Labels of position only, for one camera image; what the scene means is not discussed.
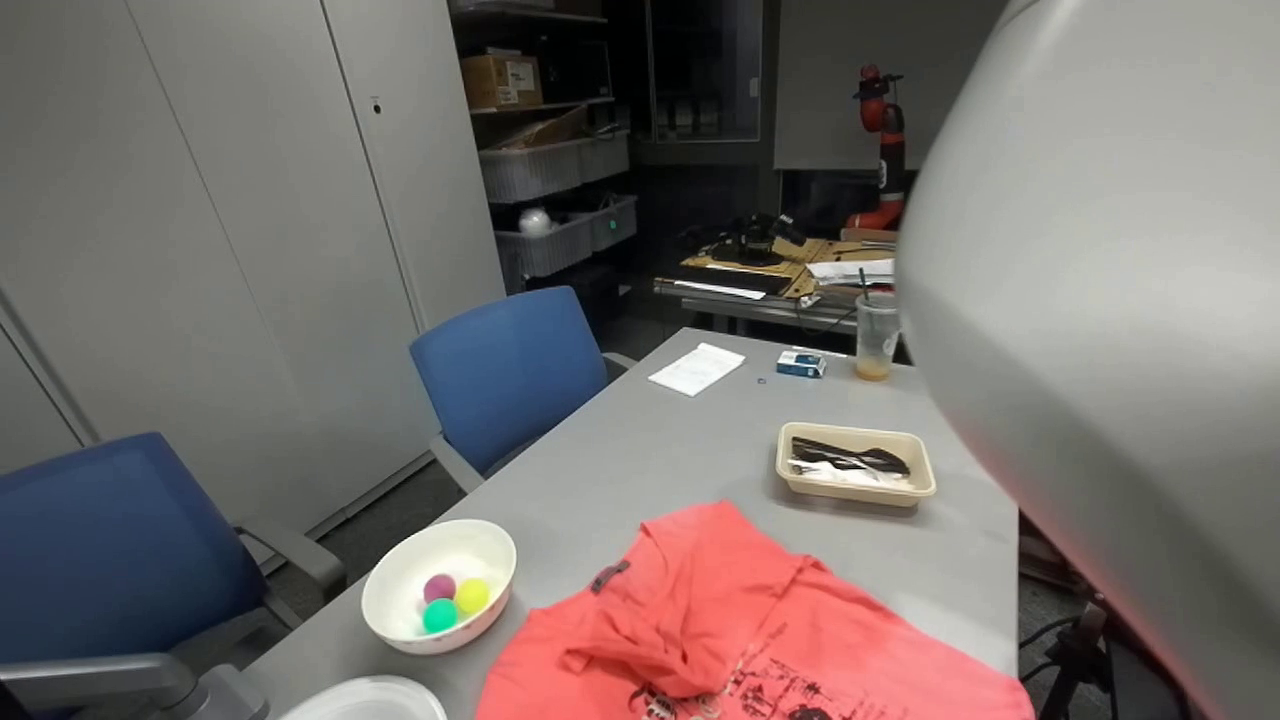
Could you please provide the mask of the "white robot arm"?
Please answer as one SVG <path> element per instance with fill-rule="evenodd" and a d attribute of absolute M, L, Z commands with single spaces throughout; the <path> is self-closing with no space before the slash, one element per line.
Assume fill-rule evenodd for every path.
<path fill-rule="evenodd" d="M 1280 720 L 1280 0 L 1008 0 L 894 289 L 996 485 L 1207 720 Z"/>

